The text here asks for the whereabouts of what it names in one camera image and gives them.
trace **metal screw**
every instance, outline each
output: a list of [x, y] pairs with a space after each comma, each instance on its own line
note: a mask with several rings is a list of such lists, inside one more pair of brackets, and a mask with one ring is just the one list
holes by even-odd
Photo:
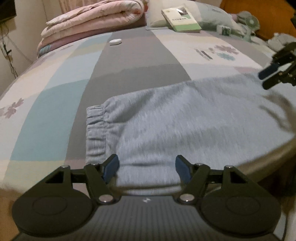
[[184, 202], [191, 202], [194, 200], [194, 196], [192, 194], [188, 194], [188, 193], [185, 193], [185, 194], [182, 194], [180, 196], [180, 200], [184, 201]]
[[104, 194], [99, 197], [100, 202], [109, 203], [114, 200], [113, 196], [109, 194]]

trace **bed sheet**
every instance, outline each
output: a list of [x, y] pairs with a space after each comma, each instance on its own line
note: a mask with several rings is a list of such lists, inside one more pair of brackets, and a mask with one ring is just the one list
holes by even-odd
[[[108, 44], [118, 38], [122, 44]], [[235, 38], [144, 27], [88, 37], [45, 54], [0, 98], [0, 194], [16, 199], [61, 165], [82, 168], [89, 106], [182, 81], [253, 73], [269, 61]], [[296, 103], [290, 86], [278, 88]], [[287, 130], [273, 153], [239, 168], [255, 180], [266, 177], [294, 154], [293, 131]]]

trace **book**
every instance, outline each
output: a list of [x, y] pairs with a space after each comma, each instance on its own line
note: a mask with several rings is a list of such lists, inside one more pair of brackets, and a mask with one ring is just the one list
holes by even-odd
[[200, 32], [202, 29], [185, 5], [163, 9], [161, 13], [176, 32]]

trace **white logo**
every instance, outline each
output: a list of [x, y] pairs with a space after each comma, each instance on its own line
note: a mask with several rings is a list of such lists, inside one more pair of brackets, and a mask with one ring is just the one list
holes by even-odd
[[147, 198], [143, 199], [143, 202], [145, 202], [145, 203], [151, 202], [151, 199], [147, 197]]

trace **small fan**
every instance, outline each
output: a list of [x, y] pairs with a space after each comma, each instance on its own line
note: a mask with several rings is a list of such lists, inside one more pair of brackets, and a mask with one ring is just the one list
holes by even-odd
[[251, 40], [252, 31], [255, 32], [260, 29], [259, 20], [255, 16], [251, 15], [251, 16], [246, 17], [244, 22], [246, 24], [247, 33], [243, 39], [245, 41], [251, 43], [252, 42], [252, 40]]

